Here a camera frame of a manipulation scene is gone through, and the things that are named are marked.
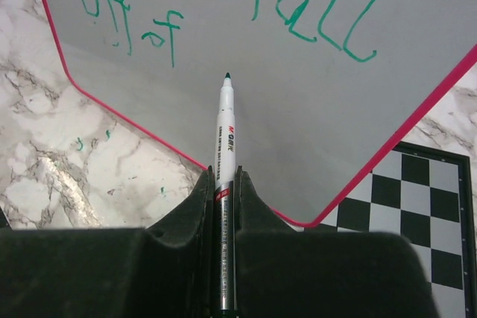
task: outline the red border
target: red border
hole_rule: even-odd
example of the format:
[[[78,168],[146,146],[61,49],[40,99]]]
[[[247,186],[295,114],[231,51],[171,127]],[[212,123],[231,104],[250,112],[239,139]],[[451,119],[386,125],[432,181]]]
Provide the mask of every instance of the red border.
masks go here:
[[[97,104],[100,104],[104,108],[108,109],[118,117],[124,119],[126,122],[132,124],[134,127],[138,128],[142,132],[146,133],[148,136],[156,139],[161,144],[164,144],[167,148],[172,149],[174,152],[183,156],[184,158],[188,159],[189,161],[193,162],[194,164],[198,165],[200,168],[206,169],[206,166],[199,163],[197,160],[193,159],[192,157],[188,156],[184,152],[178,150],[173,145],[169,144],[168,142],[164,141],[163,139],[159,138],[158,136],[154,135],[150,131],[146,130],[144,127],[139,126],[138,124],[131,121],[129,118],[125,117],[121,113],[114,110],[112,107],[108,106],[104,102],[98,100],[97,98],[91,96],[89,93],[85,92],[76,82],[73,80],[72,76],[69,73],[68,67],[66,66],[66,60],[63,55],[63,51],[61,49],[61,44],[58,39],[58,35],[56,29],[54,27],[53,19],[51,17],[50,9],[48,6],[48,2],[46,0],[43,1],[43,6],[45,7],[46,16],[48,17],[48,21],[50,23],[51,32],[53,33],[54,42],[57,46],[58,54],[60,55],[61,64],[63,65],[63,69],[66,73],[66,76],[71,81],[74,87],[81,92],[83,95],[91,98]],[[469,51],[469,53],[462,59],[462,61],[444,78],[444,80],[435,88],[434,91],[421,103],[420,106],[412,113],[412,115],[402,124],[402,126],[385,142],[385,144],[376,152],[376,154],[369,160],[368,163],[355,175],[354,178],[344,187],[344,189],[336,196],[336,198],[323,210],[321,214],[318,215],[316,219],[314,219],[311,223],[299,223],[289,217],[286,217],[281,212],[278,212],[274,209],[274,211],[284,220],[288,221],[293,225],[298,225],[302,227],[313,227],[318,225],[350,192],[351,190],[357,186],[364,177],[385,157],[387,153],[389,153],[404,137],[412,127],[424,116],[426,113],[455,85],[457,81],[461,79],[462,76],[465,75],[467,71],[477,62],[477,45]]]

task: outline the marble surface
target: marble surface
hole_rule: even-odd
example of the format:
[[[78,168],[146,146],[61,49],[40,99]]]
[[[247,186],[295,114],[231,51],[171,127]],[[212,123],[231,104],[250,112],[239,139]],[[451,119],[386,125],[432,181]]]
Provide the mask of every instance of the marble surface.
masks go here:
[[[149,226],[170,212],[200,170],[69,83],[41,0],[0,9],[0,207],[10,225]],[[405,140],[469,156],[476,193],[476,138],[474,66]]]

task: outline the chessboard border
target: chessboard border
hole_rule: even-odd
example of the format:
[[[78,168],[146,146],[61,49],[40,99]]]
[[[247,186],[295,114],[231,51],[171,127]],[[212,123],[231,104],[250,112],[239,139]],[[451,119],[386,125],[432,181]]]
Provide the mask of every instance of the chessboard border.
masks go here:
[[[470,176],[470,158],[457,153],[450,153],[444,150],[424,147],[401,141],[393,150],[414,156],[421,156],[426,159],[433,159],[454,164],[458,166],[459,173],[459,204],[461,208],[461,230],[462,238],[462,269],[467,270],[464,277],[464,295],[466,306],[469,311],[468,317],[477,308],[477,263],[476,263],[476,237],[474,232],[474,215],[472,203],[472,180]]]

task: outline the marker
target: marker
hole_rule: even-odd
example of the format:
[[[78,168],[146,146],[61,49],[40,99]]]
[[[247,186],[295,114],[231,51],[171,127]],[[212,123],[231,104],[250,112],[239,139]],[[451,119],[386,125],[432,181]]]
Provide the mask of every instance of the marker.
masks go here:
[[[237,317],[233,179],[236,174],[236,117],[233,88],[227,72],[221,88],[215,146],[214,247],[211,298],[214,317]]]

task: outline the whiteboard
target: whiteboard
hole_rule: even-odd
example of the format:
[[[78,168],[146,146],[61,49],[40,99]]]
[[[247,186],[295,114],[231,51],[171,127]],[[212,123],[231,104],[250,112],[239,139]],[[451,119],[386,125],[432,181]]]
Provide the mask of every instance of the whiteboard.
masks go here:
[[[316,224],[477,58],[477,0],[43,0],[85,94],[202,165],[236,91],[237,163]]]

